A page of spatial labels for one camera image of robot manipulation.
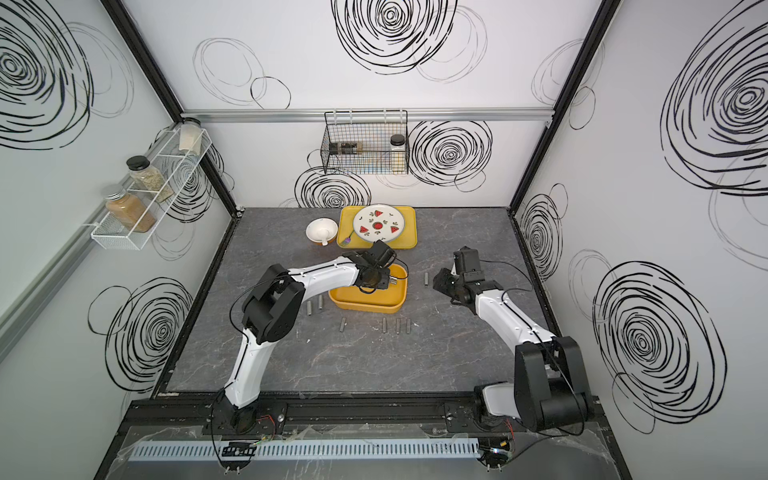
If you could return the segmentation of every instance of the spice jar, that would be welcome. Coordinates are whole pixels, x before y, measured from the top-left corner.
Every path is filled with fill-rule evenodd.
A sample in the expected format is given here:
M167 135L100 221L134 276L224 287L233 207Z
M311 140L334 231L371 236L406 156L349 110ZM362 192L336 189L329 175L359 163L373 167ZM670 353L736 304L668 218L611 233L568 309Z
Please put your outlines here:
M203 130L196 118L185 118L179 132L179 150L190 155L200 155Z
M406 136L394 134L389 138L389 168L394 174L406 172Z
M144 233L154 225L155 219L152 213L138 197L129 194L121 185L107 185L101 189L101 196L107 201L107 210L112 212L125 228L129 230L133 228L134 232Z
M131 157L125 163L128 165L128 169L131 170L131 177L144 190L160 192L157 194L158 203L164 202L173 196L174 190L170 188L170 185L165 185L163 174L156 167L149 165L149 160L144 155Z

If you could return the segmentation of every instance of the marble surface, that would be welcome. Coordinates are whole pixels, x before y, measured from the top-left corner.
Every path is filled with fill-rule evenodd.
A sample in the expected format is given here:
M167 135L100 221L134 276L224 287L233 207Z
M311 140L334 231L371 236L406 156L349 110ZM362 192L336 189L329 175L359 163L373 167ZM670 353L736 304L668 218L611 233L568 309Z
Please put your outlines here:
M339 210L250 208L243 215L189 340L170 378L168 391L215 391L229 379L240 334L228 320L232 302L255 284L273 263L286 268L311 266L347 251L337 245L311 244L306 225L319 217L338 221ZM493 329L462 306L434 291L431 278L450 267L453 252L464 245L487 260L504 260L526 272L512 226L503 208L417 208L419 243L398 250L410 269L408 296L393 315L341 310L325 293L324 308L312 298L293 331L275 348L262 381L262 391L290 392L453 392L510 380L514 357ZM485 277L505 288L530 289L528 281L508 265L483 263ZM424 285L429 272L430 286ZM537 323L546 325L536 295L510 292L511 298ZM381 320L389 321L387 333ZM339 331L342 317L346 328ZM400 318L400 334L395 333ZM233 310L238 326L242 313ZM405 319L411 319L406 334Z

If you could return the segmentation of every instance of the purple brush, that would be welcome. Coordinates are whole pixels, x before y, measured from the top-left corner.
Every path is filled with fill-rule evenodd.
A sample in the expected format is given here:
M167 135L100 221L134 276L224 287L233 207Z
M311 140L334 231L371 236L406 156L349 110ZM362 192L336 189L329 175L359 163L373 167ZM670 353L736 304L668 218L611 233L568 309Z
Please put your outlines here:
M352 241L352 235L354 233L355 233L355 231L352 230L352 232L349 233L349 236L347 238L345 238L344 240L342 240L341 243L339 243L339 245L341 245L342 247L346 247L347 245L349 245L349 242Z

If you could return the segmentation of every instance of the aluminum rail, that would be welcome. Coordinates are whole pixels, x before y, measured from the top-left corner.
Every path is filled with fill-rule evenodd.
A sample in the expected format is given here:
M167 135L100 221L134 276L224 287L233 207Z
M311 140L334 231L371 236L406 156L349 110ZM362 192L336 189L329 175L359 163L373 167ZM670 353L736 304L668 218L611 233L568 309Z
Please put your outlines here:
M381 123L399 119L400 108L353 108L354 123ZM403 108L409 121L551 121L554 111L549 107L531 108ZM326 112L336 112L339 123L349 123L348 108L291 108L286 110L227 109L187 110L181 116L196 118L204 123L259 123L259 122L325 122Z

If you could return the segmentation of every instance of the robotic arm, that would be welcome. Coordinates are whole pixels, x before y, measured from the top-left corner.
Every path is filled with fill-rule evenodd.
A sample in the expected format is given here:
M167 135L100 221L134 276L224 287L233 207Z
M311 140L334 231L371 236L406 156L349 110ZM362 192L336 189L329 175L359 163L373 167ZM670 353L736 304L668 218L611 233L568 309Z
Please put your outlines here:
M381 240L330 262L287 270L272 265L243 302L243 342L225 393L236 409L260 393L261 378L276 343L290 332L302 302L341 286L385 290L394 251ZM570 337L556 337L520 310L504 289L486 280L477 250L454 252L454 268L442 269L435 290L451 304L468 307L515 353L514 383L475 388L483 412L520 419L538 431L588 419L594 410L581 351ZM553 372L550 378L547 370Z
M453 270L440 270L433 288L487 322L515 353L514 383L475 387L482 411L520 419L534 432L592 417L594 403L578 344L542 328L505 300L504 288L485 279L477 250L463 247L453 260Z
M344 253L319 265L288 270L276 263L268 268L243 301L243 341L224 389L230 403L240 408L259 396L270 355L293 329L305 299L341 286L386 290L394 258L394 250L377 240L364 252Z

